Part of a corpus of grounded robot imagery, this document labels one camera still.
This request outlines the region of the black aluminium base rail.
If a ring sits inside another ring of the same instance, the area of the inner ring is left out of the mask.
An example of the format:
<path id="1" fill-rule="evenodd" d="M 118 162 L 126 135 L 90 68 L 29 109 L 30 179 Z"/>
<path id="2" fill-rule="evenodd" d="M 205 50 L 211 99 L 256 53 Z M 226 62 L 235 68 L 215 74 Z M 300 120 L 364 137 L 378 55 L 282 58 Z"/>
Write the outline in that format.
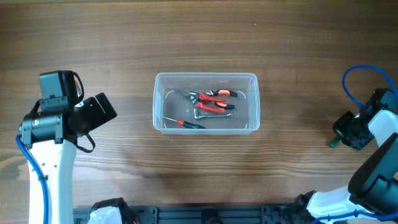
<path id="1" fill-rule="evenodd" d="M 288 224 L 311 223 L 311 218 L 300 219 L 289 214 L 289 205 L 265 204 L 253 206 L 214 207 L 156 207 L 130 206 L 141 224 L 201 224 L 215 217 L 225 224 Z"/>

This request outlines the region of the black red screwdriver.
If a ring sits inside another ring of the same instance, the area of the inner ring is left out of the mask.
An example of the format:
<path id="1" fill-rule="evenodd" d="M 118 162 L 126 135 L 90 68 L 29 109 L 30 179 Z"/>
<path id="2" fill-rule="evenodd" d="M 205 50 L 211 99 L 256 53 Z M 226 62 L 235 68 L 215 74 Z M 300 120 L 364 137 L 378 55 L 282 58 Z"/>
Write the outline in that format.
<path id="1" fill-rule="evenodd" d="M 188 128 L 188 129 L 204 129 L 205 127 L 199 124 L 191 123 L 185 120 L 181 119 L 173 119 L 173 118 L 168 118 L 166 116 L 162 117 L 164 120 L 167 120 L 169 124 L 167 125 L 170 128 Z"/>

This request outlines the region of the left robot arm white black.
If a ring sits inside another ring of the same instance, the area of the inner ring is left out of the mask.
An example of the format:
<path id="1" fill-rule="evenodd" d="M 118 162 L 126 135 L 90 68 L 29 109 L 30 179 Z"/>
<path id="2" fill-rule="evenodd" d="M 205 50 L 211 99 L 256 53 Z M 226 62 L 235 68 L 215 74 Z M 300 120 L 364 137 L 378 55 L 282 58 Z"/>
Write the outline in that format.
<path id="1" fill-rule="evenodd" d="M 19 127 L 16 143 L 30 172 L 29 223 L 73 223 L 72 176 L 77 151 L 93 152 L 90 132 L 117 117 L 104 93 L 68 105 L 54 98 L 53 111 L 38 100 Z"/>

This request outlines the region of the green screwdriver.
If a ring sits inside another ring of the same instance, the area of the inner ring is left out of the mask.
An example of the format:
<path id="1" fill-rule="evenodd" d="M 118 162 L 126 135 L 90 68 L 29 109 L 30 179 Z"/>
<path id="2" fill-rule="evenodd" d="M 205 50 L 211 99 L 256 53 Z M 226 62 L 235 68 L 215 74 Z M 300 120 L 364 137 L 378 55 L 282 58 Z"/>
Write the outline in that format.
<path id="1" fill-rule="evenodd" d="M 339 138 L 339 137 L 337 136 L 337 137 L 333 138 L 333 139 L 330 141 L 329 146 L 330 146 L 331 148 L 334 148 L 334 147 L 336 147 L 337 145 L 339 145 L 340 142 L 341 142 L 341 138 Z"/>

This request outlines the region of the red handled cutters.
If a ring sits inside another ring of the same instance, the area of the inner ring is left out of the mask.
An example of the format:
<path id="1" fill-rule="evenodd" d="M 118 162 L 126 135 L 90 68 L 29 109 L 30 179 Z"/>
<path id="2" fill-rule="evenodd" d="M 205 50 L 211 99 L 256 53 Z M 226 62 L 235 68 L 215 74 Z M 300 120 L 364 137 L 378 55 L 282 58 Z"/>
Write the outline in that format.
<path id="1" fill-rule="evenodd" d="M 178 90 L 177 92 L 184 96 L 189 102 L 191 102 L 196 109 L 201 109 L 213 113 L 225 112 L 225 99 L 208 96 L 201 91 Z"/>

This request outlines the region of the silver wrench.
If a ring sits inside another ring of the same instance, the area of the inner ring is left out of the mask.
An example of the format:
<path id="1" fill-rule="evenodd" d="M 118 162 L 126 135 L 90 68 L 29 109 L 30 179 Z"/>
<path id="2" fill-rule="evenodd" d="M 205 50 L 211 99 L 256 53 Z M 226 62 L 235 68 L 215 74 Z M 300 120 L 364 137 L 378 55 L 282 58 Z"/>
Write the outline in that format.
<path id="1" fill-rule="evenodd" d="M 205 118 L 225 118 L 225 117 L 233 117 L 233 114 L 228 113 L 228 114 L 216 114 L 216 115 L 202 115 L 198 112 L 197 109 L 193 110 L 193 116 L 196 120 L 198 119 L 205 119 Z"/>

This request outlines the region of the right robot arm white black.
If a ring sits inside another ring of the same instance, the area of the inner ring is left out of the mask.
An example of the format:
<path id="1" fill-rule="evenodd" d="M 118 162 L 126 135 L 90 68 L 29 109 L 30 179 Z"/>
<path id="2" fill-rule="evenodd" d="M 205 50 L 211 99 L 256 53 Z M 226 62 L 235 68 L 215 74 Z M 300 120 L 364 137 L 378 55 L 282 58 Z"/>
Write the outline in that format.
<path id="1" fill-rule="evenodd" d="M 375 140 L 378 149 L 347 186 L 301 194 L 287 211 L 290 223 L 335 223 L 355 218 L 397 221 L 397 106 L 387 88 L 377 89 L 358 115 L 345 113 L 333 124 L 337 141 L 356 150 Z"/>

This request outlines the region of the clear plastic container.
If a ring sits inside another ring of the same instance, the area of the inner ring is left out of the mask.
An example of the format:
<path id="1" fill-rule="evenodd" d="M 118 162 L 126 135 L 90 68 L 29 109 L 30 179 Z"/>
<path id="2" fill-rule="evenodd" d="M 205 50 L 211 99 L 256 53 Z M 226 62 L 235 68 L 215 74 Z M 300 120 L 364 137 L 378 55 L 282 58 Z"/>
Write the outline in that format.
<path id="1" fill-rule="evenodd" d="M 233 117 L 205 118 L 196 120 L 194 105 L 178 90 L 202 91 L 231 90 L 238 96 L 226 98 L 226 103 L 235 105 L 224 113 L 197 109 L 202 115 L 233 114 Z M 170 128 L 162 117 L 181 119 L 204 126 L 204 129 Z M 155 78 L 153 95 L 153 126 L 162 134 L 207 134 L 242 135 L 259 129 L 261 107 L 257 76 L 253 73 L 169 72 L 159 73 Z"/>

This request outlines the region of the orange black needle-nose pliers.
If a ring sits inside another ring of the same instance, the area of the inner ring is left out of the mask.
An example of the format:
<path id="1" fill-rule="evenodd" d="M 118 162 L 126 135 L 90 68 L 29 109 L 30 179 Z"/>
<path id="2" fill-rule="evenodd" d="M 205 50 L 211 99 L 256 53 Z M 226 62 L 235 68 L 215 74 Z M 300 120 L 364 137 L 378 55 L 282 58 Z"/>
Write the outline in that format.
<path id="1" fill-rule="evenodd" d="M 208 96 L 212 96 L 215 98 L 218 98 L 218 96 L 231 96 L 231 97 L 237 97 L 238 94 L 236 92 L 233 92 L 231 90 L 211 90 L 209 92 L 204 92 L 205 94 L 207 94 Z M 235 105 L 229 105 L 227 104 L 225 101 L 225 110 L 232 110 L 235 108 Z"/>

